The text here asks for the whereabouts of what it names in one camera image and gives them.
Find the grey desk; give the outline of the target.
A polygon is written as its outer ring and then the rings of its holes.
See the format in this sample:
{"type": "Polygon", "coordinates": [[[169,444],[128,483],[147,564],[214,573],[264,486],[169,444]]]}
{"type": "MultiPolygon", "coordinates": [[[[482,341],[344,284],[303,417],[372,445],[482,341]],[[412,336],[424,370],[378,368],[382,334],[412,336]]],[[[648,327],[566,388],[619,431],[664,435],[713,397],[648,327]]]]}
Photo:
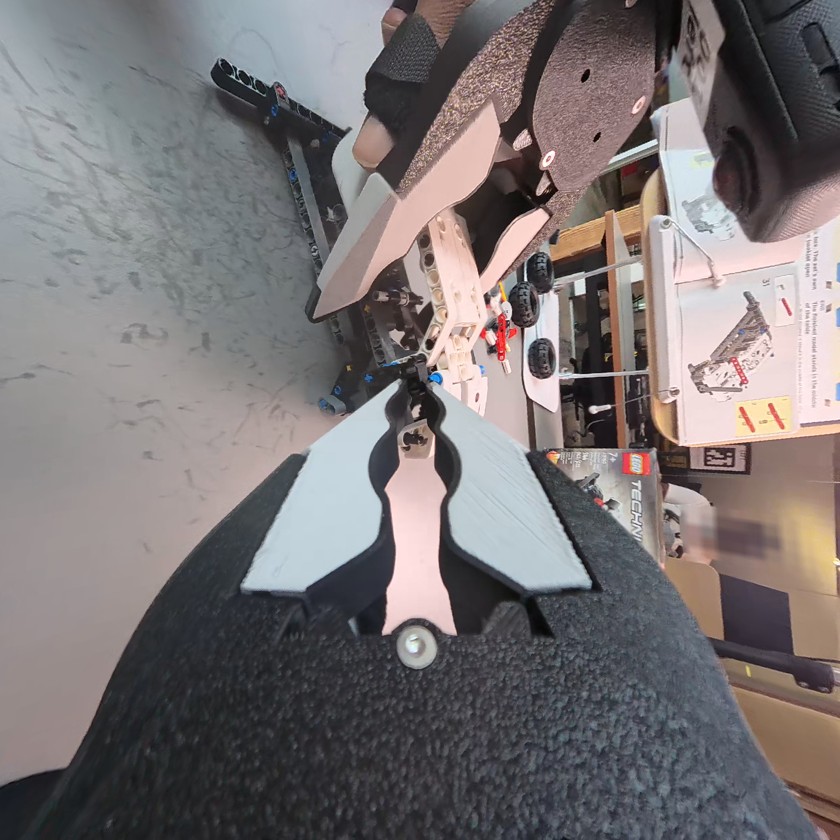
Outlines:
{"type": "Polygon", "coordinates": [[[2,784],[62,770],[163,585],[331,427],[280,152],[219,57],[343,128],[391,2],[2,2],[2,784]]]}

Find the white lamp base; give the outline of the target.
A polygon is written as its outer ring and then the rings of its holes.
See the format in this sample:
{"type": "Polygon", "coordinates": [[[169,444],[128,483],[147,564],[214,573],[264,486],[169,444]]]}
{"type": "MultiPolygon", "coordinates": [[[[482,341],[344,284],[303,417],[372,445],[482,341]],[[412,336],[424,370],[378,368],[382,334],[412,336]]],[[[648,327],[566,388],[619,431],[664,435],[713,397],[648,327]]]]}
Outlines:
{"type": "Polygon", "coordinates": [[[523,331],[522,380],[527,397],[550,413],[556,413],[560,407],[560,305],[557,294],[551,292],[541,295],[541,312],[534,327],[523,331]],[[529,372],[527,356],[529,345],[536,339],[549,338],[554,343],[557,354],[557,367],[553,377],[545,381],[535,380],[529,372]]]}

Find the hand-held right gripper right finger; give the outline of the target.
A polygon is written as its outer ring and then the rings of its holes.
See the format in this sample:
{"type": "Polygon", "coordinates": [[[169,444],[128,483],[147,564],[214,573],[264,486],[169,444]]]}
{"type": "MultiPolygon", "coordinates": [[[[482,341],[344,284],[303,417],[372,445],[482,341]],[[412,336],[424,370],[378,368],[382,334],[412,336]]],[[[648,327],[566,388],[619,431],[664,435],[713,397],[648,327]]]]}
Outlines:
{"type": "Polygon", "coordinates": [[[427,389],[446,548],[524,597],[588,592],[592,578],[529,451],[447,392],[427,389]]]}

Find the beige chair back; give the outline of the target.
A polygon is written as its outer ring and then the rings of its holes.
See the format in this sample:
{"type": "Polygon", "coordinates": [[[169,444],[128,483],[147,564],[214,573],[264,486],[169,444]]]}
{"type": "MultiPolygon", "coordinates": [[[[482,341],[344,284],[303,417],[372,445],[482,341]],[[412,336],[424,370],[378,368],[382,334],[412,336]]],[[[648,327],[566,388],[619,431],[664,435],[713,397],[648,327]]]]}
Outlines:
{"type": "Polygon", "coordinates": [[[667,558],[665,574],[708,637],[723,640],[725,629],[718,572],[708,564],[667,558]]]}

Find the black toy set box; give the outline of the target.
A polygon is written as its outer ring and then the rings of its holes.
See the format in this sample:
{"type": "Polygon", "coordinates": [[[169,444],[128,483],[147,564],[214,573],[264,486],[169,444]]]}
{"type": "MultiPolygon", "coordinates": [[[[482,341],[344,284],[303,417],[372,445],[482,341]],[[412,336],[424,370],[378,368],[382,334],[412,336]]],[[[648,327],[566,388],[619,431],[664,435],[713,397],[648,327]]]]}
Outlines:
{"type": "Polygon", "coordinates": [[[663,563],[663,512],[653,449],[552,448],[544,455],[655,562],[663,563]]]}

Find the black padded cushion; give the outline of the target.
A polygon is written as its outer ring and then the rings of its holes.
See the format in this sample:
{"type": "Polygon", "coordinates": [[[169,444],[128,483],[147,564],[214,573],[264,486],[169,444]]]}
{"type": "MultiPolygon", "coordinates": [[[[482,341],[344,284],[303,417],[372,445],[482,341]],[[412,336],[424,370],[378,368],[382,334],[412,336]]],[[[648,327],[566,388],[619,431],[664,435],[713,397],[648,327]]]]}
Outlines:
{"type": "Polygon", "coordinates": [[[1,787],[1,838],[21,838],[47,806],[66,769],[33,773],[1,787]]]}

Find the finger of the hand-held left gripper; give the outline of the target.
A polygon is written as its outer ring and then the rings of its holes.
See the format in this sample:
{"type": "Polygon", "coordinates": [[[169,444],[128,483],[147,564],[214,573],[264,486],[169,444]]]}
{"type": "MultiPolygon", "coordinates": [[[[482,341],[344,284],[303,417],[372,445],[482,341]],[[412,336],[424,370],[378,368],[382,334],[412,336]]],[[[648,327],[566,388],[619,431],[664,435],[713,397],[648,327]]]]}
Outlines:
{"type": "Polygon", "coordinates": [[[469,233],[476,267],[469,292],[479,296],[494,286],[550,220],[540,206],[483,203],[469,212],[469,233]]]}
{"type": "Polygon", "coordinates": [[[395,192],[382,175],[371,174],[322,267],[308,301],[309,320],[320,322],[362,299],[429,221],[478,190],[500,138],[495,104],[487,100],[406,192],[395,192]]]}

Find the building instruction booklet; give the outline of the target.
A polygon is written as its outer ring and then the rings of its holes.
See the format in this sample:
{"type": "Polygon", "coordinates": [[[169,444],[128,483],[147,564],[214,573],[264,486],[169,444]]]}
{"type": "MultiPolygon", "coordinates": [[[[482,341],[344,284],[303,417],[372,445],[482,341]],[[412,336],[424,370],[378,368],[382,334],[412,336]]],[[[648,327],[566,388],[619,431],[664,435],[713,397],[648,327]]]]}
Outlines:
{"type": "Polygon", "coordinates": [[[797,265],[806,237],[752,243],[715,194],[713,157],[688,99],[652,119],[666,205],[650,224],[661,392],[678,443],[790,436],[799,422],[797,265]]]}

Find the black framed marker sign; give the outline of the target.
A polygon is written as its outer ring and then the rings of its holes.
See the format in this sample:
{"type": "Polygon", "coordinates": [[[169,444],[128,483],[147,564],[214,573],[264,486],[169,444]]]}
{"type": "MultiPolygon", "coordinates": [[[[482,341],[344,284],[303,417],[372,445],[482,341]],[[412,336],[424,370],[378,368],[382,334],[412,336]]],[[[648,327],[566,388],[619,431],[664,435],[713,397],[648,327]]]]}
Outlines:
{"type": "Polygon", "coordinates": [[[751,444],[696,446],[689,447],[688,452],[690,471],[714,475],[751,475],[751,444]]]}

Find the white toy truck model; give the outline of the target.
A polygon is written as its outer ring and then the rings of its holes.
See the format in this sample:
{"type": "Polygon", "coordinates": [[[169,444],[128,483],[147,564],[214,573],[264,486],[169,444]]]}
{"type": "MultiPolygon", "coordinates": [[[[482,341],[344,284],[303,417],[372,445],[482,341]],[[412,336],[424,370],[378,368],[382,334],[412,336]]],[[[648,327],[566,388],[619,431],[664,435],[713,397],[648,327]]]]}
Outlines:
{"type": "MultiPolygon", "coordinates": [[[[365,177],[352,170],[349,131],[289,98],[279,81],[269,85],[225,58],[216,60],[211,78],[252,107],[266,133],[278,138],[318,276],[346,222],[345,204],[361,191],[365,177]]],[[[433,382],[484,415],[488,379],[474,348],[486,321],[466,224],[446,211],[362,299],[329,316],[331,335],[346,357],[332,390],[319,401],[322,413],[352,413],[418,355],[433,382]]]]}

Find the pile of red white bricks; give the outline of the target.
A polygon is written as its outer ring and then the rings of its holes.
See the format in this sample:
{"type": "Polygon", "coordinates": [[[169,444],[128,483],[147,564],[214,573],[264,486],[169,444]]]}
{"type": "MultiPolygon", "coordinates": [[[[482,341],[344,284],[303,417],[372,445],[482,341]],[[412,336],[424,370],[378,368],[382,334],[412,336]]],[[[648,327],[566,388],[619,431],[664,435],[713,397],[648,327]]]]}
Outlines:
{"type": "Polygon", "coordinates": [[[488,355],[495,356],[505,375],[511,374],[508,359],[509,342],[518,330],[512,323],[512,308],[502,283],[497,283],[484,295],[486,324],[480,337],[486,345],[488,355]]]}

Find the printed paper sheet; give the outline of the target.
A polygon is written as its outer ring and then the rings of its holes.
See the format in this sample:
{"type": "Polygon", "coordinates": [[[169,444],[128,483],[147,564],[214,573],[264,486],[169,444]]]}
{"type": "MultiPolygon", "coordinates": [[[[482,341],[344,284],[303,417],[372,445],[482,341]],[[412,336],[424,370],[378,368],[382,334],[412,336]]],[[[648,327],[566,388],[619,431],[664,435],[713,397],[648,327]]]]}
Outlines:
{"type": "Polygon", "coordinates": [[[839,421],[839,219],[811,232],[797,265],[797,400],[804,427],[839,421]]]}

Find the rounded wooden panel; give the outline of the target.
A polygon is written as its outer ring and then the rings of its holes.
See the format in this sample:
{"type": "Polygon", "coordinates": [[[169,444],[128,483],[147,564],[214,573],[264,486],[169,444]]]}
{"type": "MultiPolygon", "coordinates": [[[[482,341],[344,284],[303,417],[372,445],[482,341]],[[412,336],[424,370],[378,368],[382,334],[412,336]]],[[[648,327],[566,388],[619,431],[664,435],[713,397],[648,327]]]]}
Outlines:
{"type": "Polygon", "coordinates": [[[677,445],[678,416],[676,402],[666,403],[665,394],[661,392],[657,363],[663,343],[656,337],[656,316],[659,315],[660,304],[654,285],[654,261],[651,245],[650,224],[655,215],[666,210],[666,195],[663,176],[660,170],[647,179],[639,201],[640,213],[640,243],[642,246],[644,268],[644,298],[645,326],[647,335],[647,367],[648,389],[650,392],[650,414],[654,425],[662,438],[677,445]]]}

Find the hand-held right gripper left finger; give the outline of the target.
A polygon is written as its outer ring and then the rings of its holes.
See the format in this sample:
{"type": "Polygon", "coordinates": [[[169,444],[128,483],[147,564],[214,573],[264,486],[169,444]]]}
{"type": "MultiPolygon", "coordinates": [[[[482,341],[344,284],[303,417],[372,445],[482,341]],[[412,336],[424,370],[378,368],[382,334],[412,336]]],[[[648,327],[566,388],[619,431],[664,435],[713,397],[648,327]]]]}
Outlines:
{"type": "Polygon", "coordinates": [[[404,381],[313,443],[241,582],[277,596],[383,596],[395,565],[385,488],[400,459],[404,381]]]}

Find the person's left hand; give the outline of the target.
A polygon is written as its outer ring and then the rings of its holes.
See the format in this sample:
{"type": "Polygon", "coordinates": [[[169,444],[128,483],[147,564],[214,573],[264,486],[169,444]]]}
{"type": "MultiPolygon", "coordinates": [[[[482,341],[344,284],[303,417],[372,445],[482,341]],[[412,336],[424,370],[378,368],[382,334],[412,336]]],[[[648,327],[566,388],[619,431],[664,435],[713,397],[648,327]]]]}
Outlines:
{"type": "Polygon", "coordinates": [[[381,31],[383,48],[365,76],[367,113],[353,157],[372,172],[414,120],[436,59],[471,1],[393,2],[381,31]]]}

